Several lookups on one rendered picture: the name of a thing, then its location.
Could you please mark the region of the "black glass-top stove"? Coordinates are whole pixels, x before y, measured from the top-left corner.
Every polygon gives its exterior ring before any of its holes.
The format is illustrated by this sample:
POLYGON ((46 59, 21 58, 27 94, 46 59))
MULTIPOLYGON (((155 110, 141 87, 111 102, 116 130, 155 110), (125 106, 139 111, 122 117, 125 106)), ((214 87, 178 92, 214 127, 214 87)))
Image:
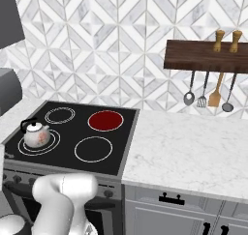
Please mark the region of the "black glass-top stove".
POLYGON ((29 117, 49 126, 50 141, 30 148, 20 124, 4 140, 3 192, 13 212, 34 222, 41 205, 32 196, 29 178, 86 172, 98 180, 96 197, 85 205, 86 216, 99 235, 124 235, 124 186, 121 177, 138 120, 132 108, 46 102, 29 117), (13 177, 21 182, 16 184, 13 177), (106 198, 104 191, 113 192, 106 198))

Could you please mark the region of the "hanging metal spoon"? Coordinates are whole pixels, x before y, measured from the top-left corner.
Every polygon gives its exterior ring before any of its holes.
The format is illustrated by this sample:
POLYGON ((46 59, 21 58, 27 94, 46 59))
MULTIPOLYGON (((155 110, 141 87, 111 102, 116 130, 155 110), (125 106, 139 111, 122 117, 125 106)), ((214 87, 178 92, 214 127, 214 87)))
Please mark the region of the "hanging metal spoon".
POLYGON ((194 93, 192 92, 192 88, 193 88, 193 83, 194 83, 194 78, 195 78, 195 72, 192 72, 191 74, 191 82, 190 82, 190 89, 189 91, 184 95, 184 103, 186 105, 191 105, 194 100, 195 100, 195 95, 194 93))

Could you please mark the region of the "hanging metal slotted spatula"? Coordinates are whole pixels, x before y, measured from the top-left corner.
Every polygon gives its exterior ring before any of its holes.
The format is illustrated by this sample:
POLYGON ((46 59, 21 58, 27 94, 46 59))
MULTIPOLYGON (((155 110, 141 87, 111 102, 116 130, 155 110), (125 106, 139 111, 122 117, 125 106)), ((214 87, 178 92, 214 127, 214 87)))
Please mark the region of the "hanging metal slotted spatula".
MULTIPOLYGON (((204 85, 203 85, 204 90, 206 89, 206 86, 207 86, 208 77, 209 77, 209 73, 206 73, 206 76, 204 79, 204 85)), ((204 90, 202 91, 201 96, 198 98, 197 107, 202 107, 202 108, 206 107, 206 97, 205 97, 205 91, 204 90)))

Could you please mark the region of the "grey drawer front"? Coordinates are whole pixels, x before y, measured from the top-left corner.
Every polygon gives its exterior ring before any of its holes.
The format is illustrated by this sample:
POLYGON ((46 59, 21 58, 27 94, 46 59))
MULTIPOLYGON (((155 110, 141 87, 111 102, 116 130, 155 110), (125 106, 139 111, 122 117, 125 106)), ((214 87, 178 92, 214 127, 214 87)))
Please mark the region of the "grey drawer front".
POLYGON ((200 213, 217 215, 222 201, 218 199, 212 199, 208 197, 190 195, 185 193, 171 192, 165 190, 153 190, 149 188, 125 186, 125 195, 128 200, 154 204, 159 206, 174 207, 177 209, 196 211, 200 213), (163 195, 163 192, 167 193, 167 197, 176 198, 178 194, 181 195, 181 199, 185 200, 185 205, 170 204, 159 201, 159 196, 163 195))
POLYGON ((222 215, 228 218, 248 221, 248 204, 226 201, 222 215))

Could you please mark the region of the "hanging wooden spatula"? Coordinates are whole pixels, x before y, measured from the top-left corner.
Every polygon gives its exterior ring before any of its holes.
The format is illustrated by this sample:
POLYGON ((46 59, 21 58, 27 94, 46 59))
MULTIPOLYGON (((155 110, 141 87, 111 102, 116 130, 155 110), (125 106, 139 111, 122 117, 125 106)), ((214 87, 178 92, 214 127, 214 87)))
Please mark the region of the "hanging wooden spatula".
POLYGON ((210 96, 209 96, 208 105, 210 107, 218 107, 219 106, 219 102, 220 102, 220 99, 221 99, 221 94, 219 92, 219 89, 220 89, 220 85, 221 85, 223 76, 224 76, 223 73, 219 74, 216 88, 215 88, 214 92, 211 93, 210 96))

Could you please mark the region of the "hanging metal ladle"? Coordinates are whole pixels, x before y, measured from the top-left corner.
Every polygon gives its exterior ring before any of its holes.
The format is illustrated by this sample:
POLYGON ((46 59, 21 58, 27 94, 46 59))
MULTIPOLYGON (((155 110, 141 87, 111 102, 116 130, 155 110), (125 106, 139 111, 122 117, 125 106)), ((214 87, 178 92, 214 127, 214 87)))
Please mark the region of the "hanging metal ladle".
MULTIPOLYGON (((234 86, 234 83, 235 83, 235 80, 236 80, 236 76, 237 76, 237 73, 234 73, 233 77, 232 77, 232 83, 231 83, 229 94, 232 93, 233 86, 234 86)), ((229 98, 227 98, 227 100, 222 104, 222 109, 225 112, 232 112, 233 111, 233 105, 229 102, 229 98)))

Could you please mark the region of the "grey cupboard door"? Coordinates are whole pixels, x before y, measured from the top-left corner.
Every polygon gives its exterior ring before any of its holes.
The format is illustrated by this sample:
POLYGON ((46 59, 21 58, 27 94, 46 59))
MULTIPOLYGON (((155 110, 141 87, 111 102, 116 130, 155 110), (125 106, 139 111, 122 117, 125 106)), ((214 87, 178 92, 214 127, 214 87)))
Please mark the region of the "grey cupboard door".
POLYGON ((222 225, 229 227, 228 235, 248 235, 248 221, 225 217, 220 217, 218 219, 213 235, 221 235, 222 225))
POLYGON ((202 235, 215 215, 125 201, 126 235, 202 235))

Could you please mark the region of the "wooden salt mill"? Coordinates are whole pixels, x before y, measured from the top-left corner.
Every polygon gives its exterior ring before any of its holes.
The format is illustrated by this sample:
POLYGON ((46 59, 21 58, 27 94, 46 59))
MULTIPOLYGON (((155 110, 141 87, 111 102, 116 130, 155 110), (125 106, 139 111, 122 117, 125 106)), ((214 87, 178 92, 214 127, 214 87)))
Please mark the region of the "wooden salt mill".
POLYGON ((225 32, 223 30, 217 30, 215 32, 215 43, 213 46, 213 50, 215 52, 220 52, 221 51, 221 41, 225 35, 225 32))

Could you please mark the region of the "wooden pepper mill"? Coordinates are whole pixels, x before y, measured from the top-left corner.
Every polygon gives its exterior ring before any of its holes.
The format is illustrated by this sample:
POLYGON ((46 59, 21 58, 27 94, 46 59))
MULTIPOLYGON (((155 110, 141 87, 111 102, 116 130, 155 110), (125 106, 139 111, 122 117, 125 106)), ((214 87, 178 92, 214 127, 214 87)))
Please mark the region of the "wooden pepper mill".
POLYGON ((237 53, 238 41, 242 36, 242 32, 240 30, 235 30, 232 32, 232 44, 230 46, 231 53, 237 53))

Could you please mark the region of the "grey range hood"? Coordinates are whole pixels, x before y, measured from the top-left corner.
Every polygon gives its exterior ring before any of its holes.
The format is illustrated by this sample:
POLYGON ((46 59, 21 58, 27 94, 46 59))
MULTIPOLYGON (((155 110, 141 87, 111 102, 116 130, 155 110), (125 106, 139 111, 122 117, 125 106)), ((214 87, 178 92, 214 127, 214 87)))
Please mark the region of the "grey range hood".
POLYGON ((0 49, 24 39, 16 0, 0 0, 0 49))

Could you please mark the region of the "dark wooden wall shelf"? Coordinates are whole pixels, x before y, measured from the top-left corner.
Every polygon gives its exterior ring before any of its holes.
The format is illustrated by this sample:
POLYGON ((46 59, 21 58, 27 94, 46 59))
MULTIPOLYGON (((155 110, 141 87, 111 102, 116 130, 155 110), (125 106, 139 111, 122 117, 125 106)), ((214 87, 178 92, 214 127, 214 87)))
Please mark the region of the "dark wooden wall shelf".
POLYGON ((231 43, 221 42, 221 51, 213 50, 214 42, 167 40, 164 68, 171 70, 248 73, 248 43, 239 43, 231 53, 231 43))

